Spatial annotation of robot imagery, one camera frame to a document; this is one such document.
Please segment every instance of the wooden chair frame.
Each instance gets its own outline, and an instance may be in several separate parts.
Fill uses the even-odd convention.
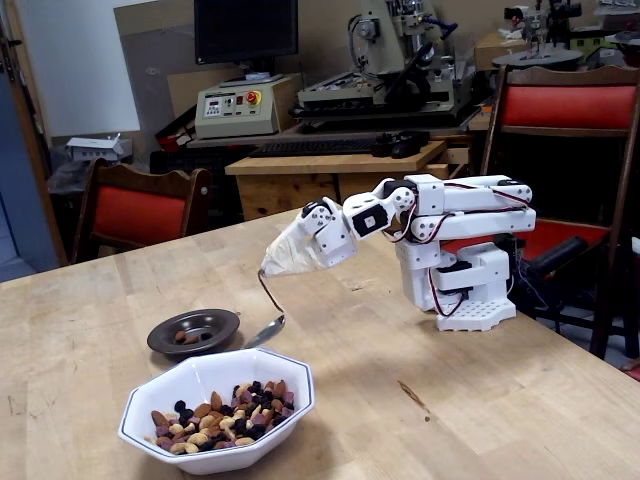
[[[504,111],[505,95],[510,85],[518,86],[635,86],[635,99],[633,104],[632,118],[629,129],[591,129],[591,128],[547,128],[501,125],[501,116]],[[625,318],[625,327],[613,327],[613,312],[611,301],[613,299],[613,284],[617,261],[619,260],[620,248],[630,251],[631,234],[628,222],[625,221],[625,209],[627,206],[627,193],[629,189],[632,166],[635,157],[635,147],[638,141],[640,125],[640,75],[636,69],[619,67],[603,67],[589,72],[554,72],[541,67],[533,67],[522,71],[509,72],[506,67],[502,67],[498,76],[496,90],[496,102],[491,114],[487,142],[485,144],[482,159],[481,175],[487,175],[489,163],[494,158],[496,150],[496,136],[499,133],[517,133],[525,135],[546,135],[563,137],[603,137],[603,138],[627,138],[620,180],[618,183],[618,195],[615,202],[613,222],[610,226],[609,242],[607,247],[606,265],[599,275],[599,285],[597,286],[596,306],[593,324],[584,319],[577,319],[562,315],[560,319],[563,323],[578,325],[581,327],[593,328],[590,351],[600,358],[604,358],[609,335],[623,335],[626,339],[627,355],[633,358],[640,356],[638,346],[638,317],[635,306],[631,309],[628,317]],[[628,278],[626,282],[630,288],[629,303],[635,304],[635,293],[633,292],[633,279]],[[544,316],[544,310],[538,312]]]
[[[82,199],[80,220],[76,232],[71,263],[97,258],[100,245],[120,249],[146,247],[125,239],[111,238],[93,232],[100,186],[111,186],[135,192],[151,193],[185,200],[180,226],[180,237],[206,231],[207,215],[211,202],[211,173],[194,170],[191,176],[182,171],[166,175],[151,175],[134,170],[128,165],[108,167],[107,161],[98,159],[91,163],[87,174],[87,188]]]

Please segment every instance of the monitor screen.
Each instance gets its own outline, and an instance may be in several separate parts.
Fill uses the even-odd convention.
[[[297,0],[195,0],[196,62],[298,52]]]

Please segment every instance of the robotic arm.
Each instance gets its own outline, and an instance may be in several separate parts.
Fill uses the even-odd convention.
[[[509,255],[493,243],[451,254],[443,240],[532,231],[531,189],[505,176],[442,181],[432,175],[383,180],[348,198],[342,210],[329,198],[304,207],[269,247],[266,276],[333,267],[355,255],[356,240],[385,232],[402,270],[405,295],[423,311],[436,310],[440,330],[489,330],[515,316],[507,299]]]

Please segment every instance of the small dark plate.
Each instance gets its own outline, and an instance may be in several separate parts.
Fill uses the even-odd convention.
[[[233,312],[195,310],[162,322],[147,337],[147,345],[165,355],[201,355],[229,343],[239,326],[240,318]],[[187,336],[198,335],[199,341],[190,345],[176,343],[176,333],[181,330]]]

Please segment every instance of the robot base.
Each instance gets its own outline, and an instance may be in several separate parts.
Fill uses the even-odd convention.
[[[516,316],[516,307],[506,298],[492,302],[465,301],[460,308],[450,317],[438,315],[438,330],[474,331],[483,332],[491,330],[502,320]]]

